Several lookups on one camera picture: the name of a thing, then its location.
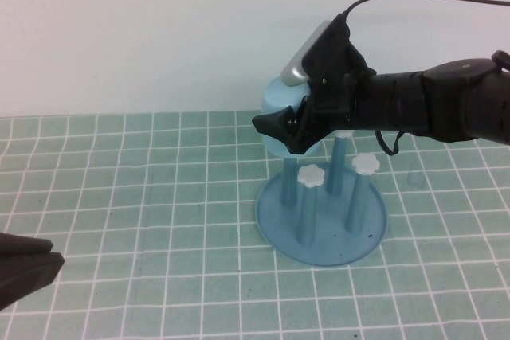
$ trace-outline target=black robot arm segment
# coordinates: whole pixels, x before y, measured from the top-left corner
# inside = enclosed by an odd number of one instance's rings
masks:
[[[310,95],[294,110],[259,115],[253,125],[278,139],[292,154],[334,130],[374,130],[382,149],[398,152],[403,133],[452,143],[484,138],[510,144],[510,56],[471,59],[423,72],[377,75],[349,41],[348,14],[370,0],[358,0],[331,23],[323,23],[284,68],[288,86],[308,83]],[[510,6],[497,0],[457,0]],[[394,150],[381,131],[399,131]]]
[[[283,142],[293,154],[304,154],[334,130],[401,131],[442,142],[484,138],[510,143],[510,56],[470,59],[423,72],[376,75],[356,69],[327,72],[309,82],[311,94],[300,107],[253,119],[255,128]],[[393,154],[386,147],[388,154]]]

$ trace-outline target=grid mat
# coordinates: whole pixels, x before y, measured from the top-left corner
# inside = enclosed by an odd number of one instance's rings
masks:
[[[0,312],[0,338],[508,339],[507,147],[406,135],[389,158],[357,131],[348,156],[376,153],[390,228],[365,260],[311,269],[254,222],[282,168],[255,114],[0,119],[0,229],[66,259]]]

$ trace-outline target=light blue object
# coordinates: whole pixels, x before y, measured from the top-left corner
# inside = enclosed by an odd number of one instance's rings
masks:
[[[282,109],[287,108],[289,105],[292,107],[292,109],[294,109],[294,111],[296,111],[300,106],[303,97],[309,95],[310,87],[308,84],[302,84],[296,87],[288,87],[281,81],[280,77],[277,77],[269,83],[264,91],[264,99],[262,101],[262,114],[268,115],[271,113],[276,113],[277,111],[281,111]],[[290,154],[287,150],[287,147],[283,143],[267,135],[262,135],[262,142],[265,144],[265,147],[269,153],[282,158],[299,158],[303,157],[303,155],[310,155],[315,150],[317,150],[320,145],[320,142],[318,142],[310,149],[308,149],[305,154],[298,155]]]
[[[333,143],[333,155],[331,165],[329,166],[328,180],[326,181],[326,190],[331,195],[342,193],[343,186],[343,168],[345,167],[345,153],[347,151],[347,138],[335,137]]]
[[[344,161],[345,151],[335,151],[331,162]],[[332,179],[330,162],[316,165],[324,170],[325,180]],[[258,194],[255,207],[264,238],[287,257],[317,267],[343,266],[369,255],[386,235],[388,214],[370,176],[363,174],[363,169],[356,169],[361,174],[347,167],[341,172],[336,169],[336,177],[342,181],[332,182],[341,183],[342,190],[334,195],[327,191],[326,182],[313,188],[298,182],[294,205],[282,203],[286,174],[269,179]]]
[[[317,188],[303,186],[300,217],[297,227],[297,241],[303,246],[311,246],[316,238]]]
[[[345,229],[351,234],[358,234],[363,229],[367,203],[365,196],[367,195],[369,185],[370,177],[368,175],[356,174],[351,203],[345,220]]]
[[[297,159],[284,158],[284,169],[282,172],[281,204],[294,206],[297,196]]]
[[[410,171],[407,174],[407,184],[423,189],[425,187],[426,177],[423,171]]]

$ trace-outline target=black object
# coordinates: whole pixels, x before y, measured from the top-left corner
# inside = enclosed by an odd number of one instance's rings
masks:
[[[0,233],[0,311],[50,285],[64,265],[46,239]]]
[[[310,96],[294,111],[259,115],[253,125],[292,154],[339,129],[376,132],[381,148],[398,153],[404,133],[452,143],[476,138],[510,144],[510,55],[468,59],[422,72],[377,75],[349,41],[348,12],[339,14],[301,61]],[[510,2],[464,0],[510,6]],[[399,131],[391,150],[381,131]]]

